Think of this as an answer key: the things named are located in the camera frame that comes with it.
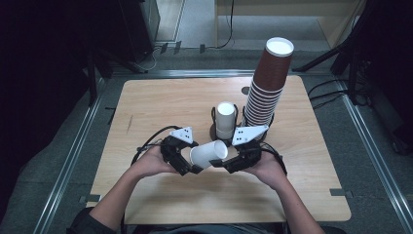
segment forearm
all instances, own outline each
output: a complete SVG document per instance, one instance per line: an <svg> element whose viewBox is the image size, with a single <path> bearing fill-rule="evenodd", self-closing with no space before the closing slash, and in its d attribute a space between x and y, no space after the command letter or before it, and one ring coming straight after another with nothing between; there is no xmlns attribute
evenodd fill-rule
<svg viewBox="0 0 413 234"><path fill-rule="evenodd" d="M138 175L126 171L115 186L91 210L90 215L110 229L117 230L133 189L139 180Z"/></svg>
<svg viewBox="0 0 413 234"><path fill-rule="evenodd" d="M276 191L282 201L291 233L323 233L288 180Z"/></svg>

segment stack of paper cups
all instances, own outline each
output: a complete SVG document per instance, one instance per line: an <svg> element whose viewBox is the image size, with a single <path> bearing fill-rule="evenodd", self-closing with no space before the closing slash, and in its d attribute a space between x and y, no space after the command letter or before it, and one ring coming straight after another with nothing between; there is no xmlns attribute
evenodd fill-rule
<svg viewBox="0 0 413 234"><path fill-rule="evenodd" d="M282 94L293 51L292 43L284 38L275 37L267 41L252 78L244 109L243 127L270 125Z"/></svg>

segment hand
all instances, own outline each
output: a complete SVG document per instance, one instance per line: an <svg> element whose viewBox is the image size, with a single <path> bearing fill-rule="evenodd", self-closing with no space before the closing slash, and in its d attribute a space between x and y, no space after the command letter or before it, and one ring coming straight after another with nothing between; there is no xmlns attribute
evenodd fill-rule
<svg viewBox="0 0 413 234"><path fill-rule="evenodd" d="M160 173L177 173L177 171L164 161L161 153L161 146L155 145L149 148L139 159L131 166L139 179L154 176Z"/></svg>
<svg viewBox="0 0 413 234"><path fill-rule="evenodd" d="M245 169L244 172L257 176L261 182L275 190L287 181L285 173L274 155L265 151L261 153L261 160L253 167Z"/></svg>

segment upside-down white cup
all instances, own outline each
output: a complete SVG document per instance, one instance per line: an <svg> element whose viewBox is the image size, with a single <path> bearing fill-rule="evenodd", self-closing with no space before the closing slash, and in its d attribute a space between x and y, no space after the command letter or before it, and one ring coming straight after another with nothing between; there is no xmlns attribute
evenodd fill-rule
<svg viewBox="0 0 413 234"><path fill-rule="evenodd" d="M210 160L223 160L228 155L227 145L222 140L216 140L210 143L193 147L190 152L190 158L193 165L203 169L211 166Z"/></svg>
<svg viewBox="0 0 413 234"><path fill-rule="evenodd" d="M235 130L236 109L234 104L229 101L223 101L216 107L216 136L220 139L229 139Z"/></svg>

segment wooden board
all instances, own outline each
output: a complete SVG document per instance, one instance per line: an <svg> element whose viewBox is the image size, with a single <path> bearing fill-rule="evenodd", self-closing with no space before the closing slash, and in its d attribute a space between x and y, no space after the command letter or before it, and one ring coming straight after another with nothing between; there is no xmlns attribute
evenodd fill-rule
<svg viewBox="0 0 413 234"><path fill-rule="evenodd" d="M242 109L247 98L242 88L250 82L248 77L127 82L91 193L105 195L128 168L136 148L165 126L190 126L197 143L210 142L211 109L221 101ZM350 218L346 198L330 194L330 188L341 185L300 77L287 78L265 141L283 156L289 180L316 220ZM199 175L145 178L135 188L126 212L128 224L274 221L285 221L275 191L253 175L230 175L216 168Z"/></svg>

